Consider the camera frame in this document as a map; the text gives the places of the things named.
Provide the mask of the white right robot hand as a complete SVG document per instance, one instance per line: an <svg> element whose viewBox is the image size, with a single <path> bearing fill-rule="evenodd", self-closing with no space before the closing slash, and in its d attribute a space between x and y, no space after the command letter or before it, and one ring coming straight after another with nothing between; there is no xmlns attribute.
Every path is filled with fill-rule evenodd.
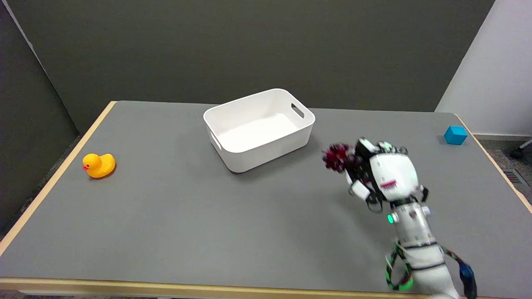
<svg viewBox="0 0 532 299"><path fill-rule="evenodd" d="M368 206L383 210L384 202L391 209L411 203L424 203L429 191L420 184L406 147L389 142L372 144L360 138L346 150L345 172L351 196Z"/></svg>

